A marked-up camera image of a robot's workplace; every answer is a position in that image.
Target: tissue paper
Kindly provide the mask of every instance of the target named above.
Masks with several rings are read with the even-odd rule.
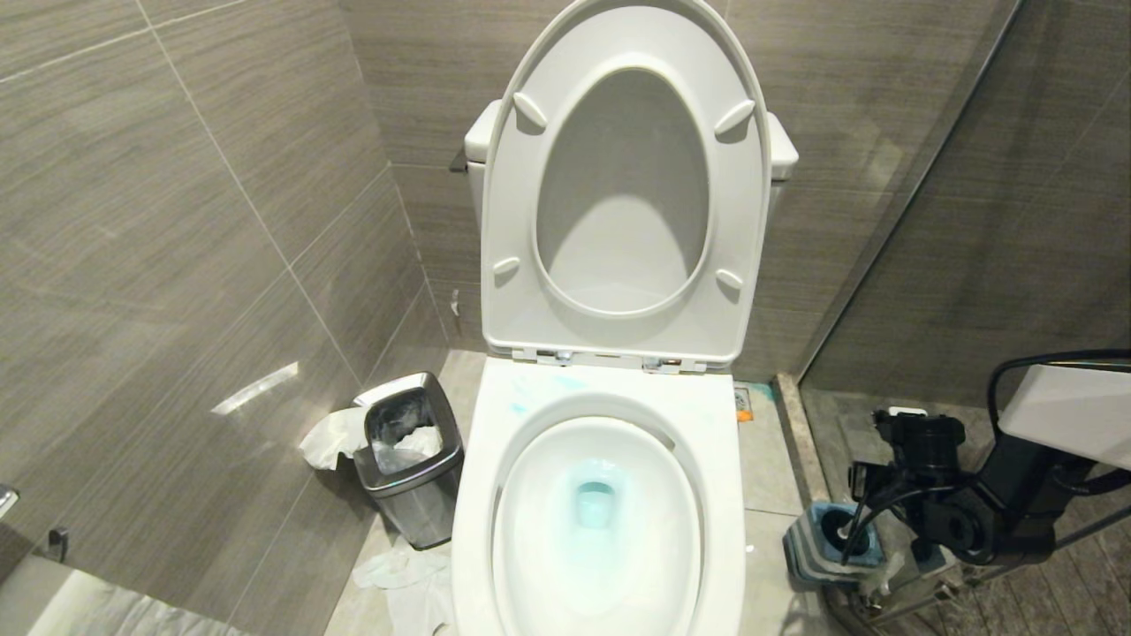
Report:
[[[353,581],[385,590],[394,636],[455,636],[449,564],[447,555],[417,552],[398,536],[391,550],[357,566]]]
[[[364,406],[335,411],[314,424],[299,445],[307,463],[333,471],[338,464],[338,453],[353,458],[355,450],[365,447],[366,411]]]

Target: toilet bowl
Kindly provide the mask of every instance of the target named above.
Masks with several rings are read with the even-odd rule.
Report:
[[[733,635],[725,369],[796,153],[701,0],[572,3],[493,114],[467,144],[492,356],[452,533],[459,633]]]

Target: stainless steel trash can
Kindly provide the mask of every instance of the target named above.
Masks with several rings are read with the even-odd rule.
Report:
[[[354,454],[362,485],[381,514],[416,550],[448,542],[464,445],[440,381],[426,371],[414,373],[386,383],[362,397],[372,399],[365,414],[369,445]],[[411,453],[389,452],[415,429],[429,426],[440,432],[441,447],[435,455],[413,457]],[[417,461],[408,462],[406,457]]]

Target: toilet lid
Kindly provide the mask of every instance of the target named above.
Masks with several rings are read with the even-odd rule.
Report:
[[[691,485],[655,437],[612,418],[555,424],[515,462],[494,518],[506,631],[685,635],[699,542]]]
[[[487,342],[520,358],[736,358],[767,139],[750,62],[705,2],[571,5],[519,65],[491,140]]]

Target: gray tile wall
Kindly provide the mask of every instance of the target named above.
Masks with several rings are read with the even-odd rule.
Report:
[[[482,350],[478,237],[444,169],[566,0],[339,0],[452,344]],[[735,372],[795,371],[858,278],[872,237],[950,128],[1007,1],[715,0],[801,165],[767,237]],[[448,309],[459,290],[456,316]]]
[[[0,577],[63,525],[75,567],[321,634],[372,512],[297,444],[448,349],[337,7],[7,2],[0,112]]]
[[[1007,359],[1129,344],[1129,23],[1026,3],[806,384],[983,404]]]

